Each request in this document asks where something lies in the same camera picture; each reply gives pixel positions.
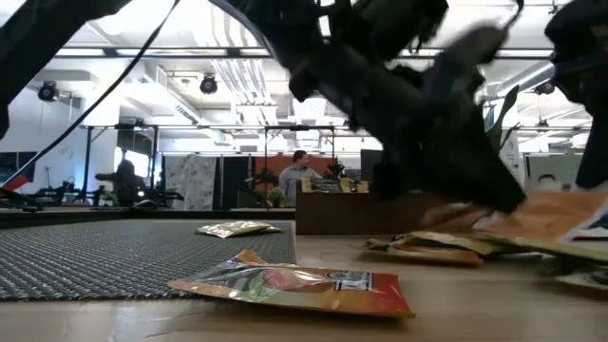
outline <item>wooden table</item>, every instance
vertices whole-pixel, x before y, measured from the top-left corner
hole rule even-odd
[[[361,257],[361,238],[298,237],[298,263],[397,273],[408,321],[229,301],[0,304],[3,341],[608,341],[608,303],[542,281],[525,260],[482,269]]]

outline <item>white wall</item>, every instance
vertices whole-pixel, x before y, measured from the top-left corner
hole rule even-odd
[[[64,133],[82,112],[82,109],[76,108],[70,111],[70,106],[62,103],[44,103],[34,91],[24,89],[9,106],[10,129],[5,139],[0,141],[0,152],[39,152]],[[96,186],[90,183],[95,173],[112,170],[115,148],[116,133],[106,132],[93,143],[89,190]],[[105,153],[106,150],[111,151],[111,158],[108,161],[100,160],[100,157],[109,154]],[[20,190],[34,193],[48,187],[47,167],[50,186],[60,186],[62,181],[74,177],[76,187],[80,188],[85,174],[85,152],[86,130],[77,128],[36,163],[34,182]]]

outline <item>potted plant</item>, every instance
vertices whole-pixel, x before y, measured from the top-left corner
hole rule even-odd
[[[100,206],[114,206],[114,196],[111,192],[105,190],[99,196],[99,205]]]
[[[273,204],[273,208],[280,208],[281,202],[285,200],[285,194],[280,188],[274,187],[268,193],[268,200]]]

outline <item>black pole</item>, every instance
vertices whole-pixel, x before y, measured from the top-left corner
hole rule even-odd
[[[80,190],[80,199],[86,200],[86,189],[88,188],[88,167],[91,160],[91,137],[93,135],[93,127],[89,127],[86,131],[86,153],[85,153],[85,180],[83,180],[83,188]]]
[[[332,128],[332,163],[335,162],[335,128]]]
[[[161,154],[161,186],[159,187],[161,192],[161,203],[162,207],[167,207],[167,196],[166,196],[166,167],[164,166],[164,154]]]
[[[264,168],[268,170],[268,127],[264,129]],[[264,182],[264,206],[270,210],[268,206],[268,183]]]
[[[224,208],[224,155],[219,155],[219,209]]]
[[[150,176],[150,189],[154,189],[154,171],[156,171],[156,157],[159,150],[159,127],[154,126],[154,141],[152,142],[152,176]]]

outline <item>man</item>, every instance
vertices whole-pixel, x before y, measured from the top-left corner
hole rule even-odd
[[[118,164],[115,173],[97,174],[97,181],[111,181],[119,205],[130,207],[139,200],[139,191],[145,188],[143,179],[135,175],[135,165],[131,161],[123,160]]]
[[[285,205],[295,207],[297,181],[306,178],[321,178],[321,176],[308,167],[306,151],[295,151],[292,162],[292,166],[287,167],[278,176],[278,187],[285,193]]]

